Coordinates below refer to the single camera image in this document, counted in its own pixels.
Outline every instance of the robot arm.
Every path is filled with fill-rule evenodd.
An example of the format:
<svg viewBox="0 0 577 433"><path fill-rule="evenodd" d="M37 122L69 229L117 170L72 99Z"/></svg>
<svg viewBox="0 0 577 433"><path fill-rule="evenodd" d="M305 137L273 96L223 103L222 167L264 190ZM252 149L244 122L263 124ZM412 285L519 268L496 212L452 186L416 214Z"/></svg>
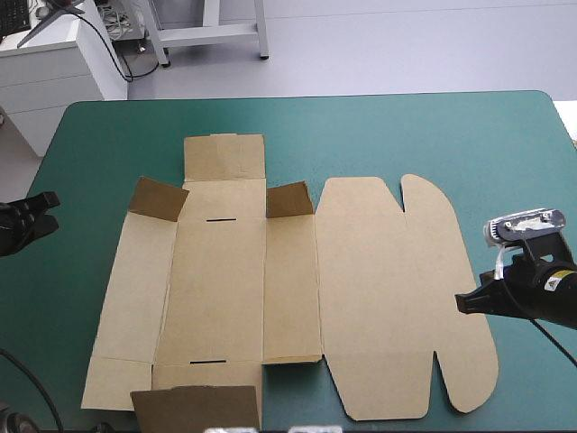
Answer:
<svg viewBox="0 0 577 433"><path fill-rule="evenodd" d="M30 242L56 231L56 218L45 214L59 204L55 192L0 203L0 256L18 253Z"/></svg>

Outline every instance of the black slot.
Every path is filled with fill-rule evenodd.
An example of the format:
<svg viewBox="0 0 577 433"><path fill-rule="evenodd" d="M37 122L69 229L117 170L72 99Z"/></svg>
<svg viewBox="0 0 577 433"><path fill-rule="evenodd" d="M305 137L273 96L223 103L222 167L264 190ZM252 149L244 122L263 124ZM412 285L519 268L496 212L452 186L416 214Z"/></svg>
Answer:
<svg viewBox="0 0 577 433"><path fill-rule="evenodd" d="M207 219L207 223L222 223L223 221L236 221L236 218Z"/></svg>
<svg viewBox="0 0 577 433"><path fill-rule="evenodd" d="M215 359L214 361L190 361L190 365L194 364L223 364L225 363L225 359Z"/></svg>

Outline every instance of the gray floor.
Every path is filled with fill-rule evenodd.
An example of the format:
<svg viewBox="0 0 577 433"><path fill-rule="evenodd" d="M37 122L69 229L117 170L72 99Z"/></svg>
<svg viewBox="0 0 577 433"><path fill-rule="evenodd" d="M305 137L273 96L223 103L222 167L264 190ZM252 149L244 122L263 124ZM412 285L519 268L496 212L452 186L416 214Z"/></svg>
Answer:
<svg viewBox="0 0 577 433"><path fill-rule="evenodd" d="M198 23L198 0L156 0L166 27ZM221 19L254 16L222 0ZM265 0L271 57L255 43L174 49L131 99L293 97L538 89L577 100L577 0ZM133 73L150 52L129 53ZM577 108L563 105L577 131ZM19 198L40 160L0 129L0 201Z"/></svg>

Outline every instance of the white drawer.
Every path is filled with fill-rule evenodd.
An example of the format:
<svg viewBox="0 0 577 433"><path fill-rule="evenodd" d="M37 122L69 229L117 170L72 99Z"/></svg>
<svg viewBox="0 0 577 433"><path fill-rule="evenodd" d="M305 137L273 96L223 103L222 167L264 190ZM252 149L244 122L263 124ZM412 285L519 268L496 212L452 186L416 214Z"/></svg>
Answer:
<svg viewBox="0 0 577 433"><path fill-rule="evenodd" d="M10 115L10 119L34 152L38 156L44 156L65 110L65 106L54 106L43 110L16 113Z"/></svg>
<svg viewBox="0 0 577 433"><path fill-rule="evenodd" d="M89 73L76 47L0 57L0 88Z"/></svg>
<svg viewBox="0 0 577 433"><path fill-rule="evenodd" d="M0 106L9 115L100 99L102 95L89 75L0 88Z"/></svg>

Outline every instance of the cardboard flap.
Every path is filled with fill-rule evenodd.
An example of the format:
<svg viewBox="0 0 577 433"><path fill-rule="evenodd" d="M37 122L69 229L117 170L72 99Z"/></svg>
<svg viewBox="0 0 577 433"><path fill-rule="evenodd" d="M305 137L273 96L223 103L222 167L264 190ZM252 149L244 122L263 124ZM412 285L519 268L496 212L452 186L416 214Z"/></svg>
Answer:
<svg viewBox="0 0 577 433"><path fill-rule="evenodd" d="M267 220L263 344L265 364L322 356L313 215Z"/></svg>
<svg viewBox="0 0 577 433"><path fill-rule="evenodd" d="M207 428L259 428L252 386L183 386L133 392L142 433L203 433Z"/></svg>
<svg viewBox="0 0 577 433"><path fill-rule="evenodd" d="M417 253L419 240L427 240L420 251L420 271L421 278L429 276L423 290L430 295L426 302L435 321L434 349L449 400L457 410L470 412L492 394L499 362L485 316L464 315L454 306L455 293L476 288L459 223L451 202L433 183L408 174L401 188L415 245L411 253ZM435 251L443 253L431 260Z"/></svg>
<svg viewBox="0 0 577 433"><path fill-rule="evenodd" d="M184 142L185 181L264 179L260 134L216 134Z"/></svg>
<svg viewBox="0 0 577 433"><path fill-rule="evenodd" d="M176 223L126 214L93 355L154 361L176 233Z"/></svg>
<svg viewBox="0 0 577 433"><path fill-rule="evenodd" d="M133 410L132 391L151 388L148 363L92 356L82 397L82 409Z"/></svg>
<svg viewBox="0 0 577 433"><path fill-rule="evenodd" d="M167 221L178 221L188 191L141 177L136 184L128 210Z"/></svg>
<svg viewBox="0 0 577 433"><path fill-rule="evenodd" d="M324 351L354 419L424 416L433 352L458 410L497 380L485 317L454 305L474 279L452 206L418 176L402 190L406 213L382 180L330 179L316 212Z"/></svg>
<svg viewBox="0 0 577 433"><path fill-rule="evenodd" d="M310 201L307 184L304 181L267 189L267 218L314 213L313 203Z"/></svg>
<svg viewBox="0 0 577 433"><path fill-rule="evenodd" d="M261 363L216 363L155 365L152 389L166 390L180 385L251 386L256 390L259 419L262 418Z"/></svg>

